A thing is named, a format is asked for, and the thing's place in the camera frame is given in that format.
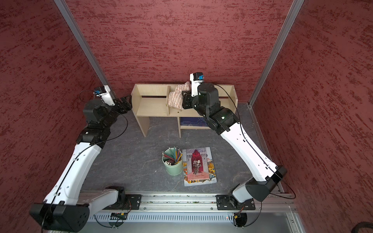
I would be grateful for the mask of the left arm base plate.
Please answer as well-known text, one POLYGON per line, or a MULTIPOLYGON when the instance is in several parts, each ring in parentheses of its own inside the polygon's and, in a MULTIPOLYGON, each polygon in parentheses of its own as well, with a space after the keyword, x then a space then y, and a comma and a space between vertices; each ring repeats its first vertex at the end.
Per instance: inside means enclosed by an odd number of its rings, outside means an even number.
POLYGON ((119 197, 114 204, 105 207, 104 210, 138 210, 141 199, 140 194, 126 194, 125 197, 119 197))

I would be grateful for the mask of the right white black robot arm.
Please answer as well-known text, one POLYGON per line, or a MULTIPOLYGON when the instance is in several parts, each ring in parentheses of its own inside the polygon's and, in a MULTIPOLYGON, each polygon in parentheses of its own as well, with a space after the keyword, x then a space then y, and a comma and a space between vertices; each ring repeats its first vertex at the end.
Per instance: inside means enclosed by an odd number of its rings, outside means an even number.
POLYGON ((249 199, 264 201, 287 173, 283 166, 271 161, 245 132, 240 118, 229 108, 223 107, 219 92, 211 83, 193 81, 191 91, 183 94, 185 109, 194 109, 244 161, 251 172, 251 179, 233 189, 231 200, 243 203, 249 199))

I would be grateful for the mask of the fluffy beige pink cloth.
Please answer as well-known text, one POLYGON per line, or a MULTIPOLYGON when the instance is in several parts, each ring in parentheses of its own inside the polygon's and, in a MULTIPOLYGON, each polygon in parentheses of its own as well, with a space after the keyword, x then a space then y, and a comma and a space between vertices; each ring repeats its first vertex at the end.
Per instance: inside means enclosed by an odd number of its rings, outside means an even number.
POLYGON ((168 107, 170 108, 173 108, 173 109, 177 109, 177 110, 180 110, 182 111, 183 110, 183 107, 182 107, 182 104, 183 104, 183 95, 182 95, 182 92, 183 91, 191 91, 191 83, 190 82, 186 82, 184 84, 179 84, 175 91, 172 91, 169 93, 169 96, 168 96, 168 102, 167 102, 167 105, 168 107))

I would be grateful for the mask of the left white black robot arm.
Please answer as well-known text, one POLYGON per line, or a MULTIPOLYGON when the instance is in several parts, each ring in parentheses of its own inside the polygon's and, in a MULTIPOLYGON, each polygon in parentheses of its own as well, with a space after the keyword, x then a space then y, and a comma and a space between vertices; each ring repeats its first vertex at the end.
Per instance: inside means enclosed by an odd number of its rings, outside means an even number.
POLYGON ((41 231, 77 233, 89 217, 101 210, 109 206, 128 206, 124 187, 121 186, 109 186, 83 202, 79 202, 79 196, 94 160, 111 140, 111 126, 119 116, 123 117, 130 110, 130 95, 109 101, 100 97, 85 104, 83 114, 87 125, 76 140, 71 159, 44 201, 34 203, 29 211, 41 231))

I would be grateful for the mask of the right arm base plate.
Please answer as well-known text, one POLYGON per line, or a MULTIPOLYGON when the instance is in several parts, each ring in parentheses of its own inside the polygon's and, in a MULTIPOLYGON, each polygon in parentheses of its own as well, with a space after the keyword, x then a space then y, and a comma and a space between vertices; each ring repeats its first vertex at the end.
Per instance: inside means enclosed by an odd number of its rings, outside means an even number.
POLYGON ((216 195, 216 204, 218 210, 240 211, 240 210, 255 210, 254 199, 248 199, 242 203, 237 201, 233 195, 216 195))

